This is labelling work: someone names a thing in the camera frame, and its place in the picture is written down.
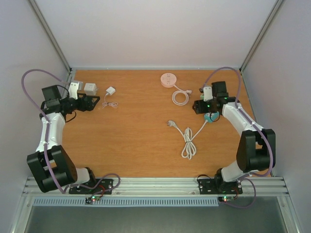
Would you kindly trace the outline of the round pink power strip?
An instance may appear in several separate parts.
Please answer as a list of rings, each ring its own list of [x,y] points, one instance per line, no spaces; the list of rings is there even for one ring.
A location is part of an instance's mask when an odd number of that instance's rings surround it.
[[[175,86],[177,77],[173,73],[164,73],[160,77],[161,85],[165,88],[172,88]]]

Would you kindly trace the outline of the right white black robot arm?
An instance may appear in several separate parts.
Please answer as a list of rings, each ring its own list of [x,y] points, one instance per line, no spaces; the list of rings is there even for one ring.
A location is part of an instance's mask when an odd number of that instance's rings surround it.
[[[218,193],[233,190],[238,181],[257,171],[271,172],[276,164],[276,134],[256,123],[236,97],[229,96],[224,81],[200,88],[201,98],[192,106],[208,122],[226,118],[240,136],[236,160],[217,170],[213,184]]]

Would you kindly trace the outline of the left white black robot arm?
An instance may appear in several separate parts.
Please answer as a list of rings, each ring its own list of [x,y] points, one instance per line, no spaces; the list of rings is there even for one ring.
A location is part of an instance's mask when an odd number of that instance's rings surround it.
[[[92,111],[99,96],[77,93],[70,85],[66,97],[61,97],[58,85],[42,89],[44,101],[39,107],[42,133],[35,153],[28,155],[27,164],[43,192],[54,191],[70,184],[80,184],[86,193],[97,190],[98,181],[90,168],[77,168],[62,146],[66,116],[77,111]]]

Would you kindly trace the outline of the white usb charger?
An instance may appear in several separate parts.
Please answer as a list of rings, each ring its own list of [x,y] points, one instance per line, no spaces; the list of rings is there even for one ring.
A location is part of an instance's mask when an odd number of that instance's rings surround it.
[[[116,92],[115,88],[110,86],[106,89],[106,95],[113,95]]]

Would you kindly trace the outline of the teal power strip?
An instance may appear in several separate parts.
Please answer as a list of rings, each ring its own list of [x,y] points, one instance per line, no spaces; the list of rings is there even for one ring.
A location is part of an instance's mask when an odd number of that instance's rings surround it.
[[[204,114],[204,120],[208,123],[216,122],[219,120],[219,118],[220,118],[219,112]]]

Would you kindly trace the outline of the white cube socket adapter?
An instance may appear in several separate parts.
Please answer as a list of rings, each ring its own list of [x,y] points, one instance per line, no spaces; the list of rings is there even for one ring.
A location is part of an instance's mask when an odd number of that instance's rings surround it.
[[[89,96],[95,96],[97,94],[97,90],[98,88],[95,83],[86,83],[84,86],[84,92]]]

